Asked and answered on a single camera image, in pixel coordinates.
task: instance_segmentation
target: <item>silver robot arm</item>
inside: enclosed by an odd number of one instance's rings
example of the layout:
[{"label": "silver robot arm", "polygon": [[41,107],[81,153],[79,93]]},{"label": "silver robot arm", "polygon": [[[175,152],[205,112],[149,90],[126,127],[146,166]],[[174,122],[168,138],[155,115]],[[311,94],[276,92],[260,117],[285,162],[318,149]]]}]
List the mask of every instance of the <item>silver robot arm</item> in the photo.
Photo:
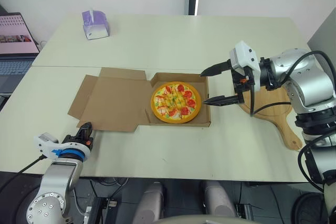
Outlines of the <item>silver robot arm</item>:
[{"label": "silver robot arm", "polygon": [[[280,82],[291,66],[308,51],[292,49],[270,58],[271,71]],[[270,73],[261,61],[261,72]],[[261,80],[270,88],[269,79]],[[283,83],[294,111],[296,126],[303,129],[306,144],[324,134],[329,136],[314,143],[304,154],[310,179],[324,185],[324,198],[328,214],[336,206],[336,94],[329,76],[321,70],[314,55],[302,59]]]},{"label": "silver robot arm", "polygon": [[74,189],[92,150],[91,123],[82,125],[76,136],[67,135],[62,144],[48,133],[34,138],[45,156],[53,162],[44,174],[40,189],[30,203],[26,219],[29,224],[70,224],[69,193]]},{"label": "silver robot arm", "polygon": [[[320,51],[292,49],[269,59],[261,58],[256,68],[251,64],[256,61],[255,53],[243,41],[236,45],[233,52],[227,62],[205,69],[201,76],[214,76],[230,70],[237,95],[214,97],[204,103],[215,106],[244,103],[242,92],[254,90],[255,84],[258,91],[259,83],[269,91],[285,87],[297,113],[295,124],[302,128],[306,142],[299,153],[299,167],[317,188],[316,184],[324,185],[324,190],[319,189],[324,191],[328,214],[336,215],[336,95],[332,81],[318,67],[313,54],[319,53],[328,59],[336,84],[336,73],[328,56]],[[310,177],[300,165],[303,154]]]}]

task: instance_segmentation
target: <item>table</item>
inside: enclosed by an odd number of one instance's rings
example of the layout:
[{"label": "table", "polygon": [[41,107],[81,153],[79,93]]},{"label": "table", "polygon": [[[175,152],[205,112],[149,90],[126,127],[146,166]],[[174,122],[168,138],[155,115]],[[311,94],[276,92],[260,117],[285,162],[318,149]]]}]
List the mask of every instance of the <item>table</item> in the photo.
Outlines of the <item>table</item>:
[{"label": "table", "polygon": [[[62,141],[65,135],[75,134],[78,120],[67,111],[85,74],[98,75],[99,71],[32,67],[0,114],[0,138],[4,140],[0,170],[20,170],[39,155],[34,135],[48,132]],[[157,71],[146,70],[147,78]],[[209,80],[210,95],[232,93],[232,84],[223,82],[229,75]],[[97,131],[82,176],[304,181],[296,164],[297,153],[286,149],[274,125],[251,119],[237,105],[211,108],[211,113],[209,128],[139,126],[134,133]],[[294,117],[291,112],[288,121],[300,136]],[[49,164],[42,161],[28,172],[43,174]]]},{"label": "table", "polygon": [[244,40],[269,58],[308,48],[289,18],[211,16],[108,16],[112,35],[87,40],[81,16],[69,16],[33,66],[203,70],[226,61]]},{"label": "table", "polygon": [[[227,60],[229,50],[241,39],[258,57],[307,48],[290,19],[213,19],[114,16],[109,19],[112,32],[115,28],[113,37],[93,41],[85,39],[80,19],[66,19],[0,113],[0,170],[18,171],[39,155],[34,135],[48,132],[62,141],[77,132],[78,120],[67,115],[68,109],[84,76],[97,76],[100,67],[141,69],[150,79],[158,71],[200,73]],[[127,41],[133,47],[120,45]],[[232,95],[230,72],[209,78],[209,92]],[[211,113],[209,128],[139,126],[134,133],[96,131],[82,176],[305,182],[297,152],[284,146],[274,125],[250,118],[237,105],[212,107]],[[287,121],[302,139],[293,111]],[[49,164],[44,160],[27,172],[43,174]]]}]

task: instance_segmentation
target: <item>cardboard box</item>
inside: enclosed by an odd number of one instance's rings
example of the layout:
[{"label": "cardboard box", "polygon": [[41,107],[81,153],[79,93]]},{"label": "cardboard box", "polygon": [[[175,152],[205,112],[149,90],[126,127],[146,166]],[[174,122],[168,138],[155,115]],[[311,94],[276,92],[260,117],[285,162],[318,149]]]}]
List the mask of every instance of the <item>cardboard box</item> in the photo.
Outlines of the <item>cardboard box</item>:
[{"label": "cardboard box", "polygon": [[157,87],[170,81],[183,81],[198,90],[202,101],[208,98],[206,77],[188,73],[156,73],[147,81],[140,70],[102,68],[98,77],[86,75],[68,114],[79,119],[77,126],[91,122],[94,130],[133,132],[138,125],[209,127],[210,108],[202,104],[199,114],[184,124],[159,120],[151,110],[151,96]]}]

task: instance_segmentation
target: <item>toy pizza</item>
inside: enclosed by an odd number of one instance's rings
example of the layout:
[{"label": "toy pizza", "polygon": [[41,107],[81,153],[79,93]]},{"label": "toy pizza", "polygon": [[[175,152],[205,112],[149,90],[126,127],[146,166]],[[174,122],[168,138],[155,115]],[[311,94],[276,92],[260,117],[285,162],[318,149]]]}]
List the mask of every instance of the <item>toy pizza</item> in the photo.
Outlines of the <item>toy pizza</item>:
[{"label": "toy pizza", "polygon": [[153,93],[151,108],[154,115],[163,122],[186,123],[199,113],[201,97],[188,83],[168,82]]}]

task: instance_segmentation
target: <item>orange pizza plate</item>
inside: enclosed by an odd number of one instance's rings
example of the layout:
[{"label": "orange pizza plate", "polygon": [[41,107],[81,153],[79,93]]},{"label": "orange pizza plate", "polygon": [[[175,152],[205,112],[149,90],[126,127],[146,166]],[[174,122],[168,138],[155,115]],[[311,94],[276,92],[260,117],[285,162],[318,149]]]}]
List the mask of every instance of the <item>orange pizza plate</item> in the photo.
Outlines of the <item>orange pizza plate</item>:
[{"label": "orange pizza plate", "polygon": [[[163,89],[164,87],[168,86],[168,85],[175,85],[175,84],[181,84],[183,86],[186,86],[188,87],[195,95],[195,100],[196,100],[196,109],[193,111],[193,113],[188,116],[187,118],[183,118],[181,120],[173,120],[173,119],[169,119],[169,118],[166,118],[164,116],[162,116],[159,112],[156,111],[155,109],[155,103],[154,103],[154,97],[156,95],[156,93]],[[152,98],[151,98],[151,108],[152,108],[152,111],[154,113],[154,115],[160,119],[161,121],[163,122],[166,122],[166,123],[186,123],[186,122],[189,122],[191,121],[192,119],[194,119],[198,113],[199,113],[199,110],[201,109],[201,96],[199,95],[199,92],[193,87],[191,86],[190,84],[188,83],[185,83],[185,82],[180,82],[180,81],[172,81],[172,82],[167,82],[161,86],[159,86],[152,94]]]}]

